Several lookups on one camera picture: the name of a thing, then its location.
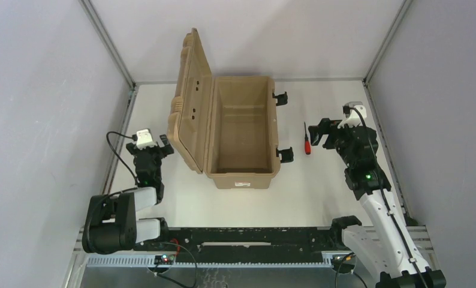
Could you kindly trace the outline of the red black screwdriver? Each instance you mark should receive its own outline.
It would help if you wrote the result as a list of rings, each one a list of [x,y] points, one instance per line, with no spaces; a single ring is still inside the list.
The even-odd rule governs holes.
[[[304,138],[305,138],[305,144],[304,144],[304,150],[306,155],[311,155],[311,143],[308,135],[308,129],[306,126],[306,123],[304,122]]]

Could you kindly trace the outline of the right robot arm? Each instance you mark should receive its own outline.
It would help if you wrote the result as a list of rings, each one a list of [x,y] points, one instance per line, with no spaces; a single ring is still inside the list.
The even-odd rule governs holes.
[[[341,157],[346,165],[345,182],[375,228],[378,244],[366,238],[357,217],[332,221],[336,239],[364,264],[376,287],[445,287],[443,272],[423,257],[397,210],[391,185],[377,162],[376,131],[323,118],[318,125],[309,126],[308,133],[312,146],[326,136],[323,148]]]

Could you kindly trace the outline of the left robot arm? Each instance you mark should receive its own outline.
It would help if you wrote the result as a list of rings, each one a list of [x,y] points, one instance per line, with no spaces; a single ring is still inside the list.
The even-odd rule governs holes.
[[[149,130],[136,132],[126,145],[133,157],[135,186],[91,197],[82,236],[85,252],[112,254],[132,250],[144,241],[169,240],[164,218],[137,215],[142,209],[160,204],[164,198],[162,159],[173,154],[174,149],[165,134],[160,139],[162,145],[151,138]]]

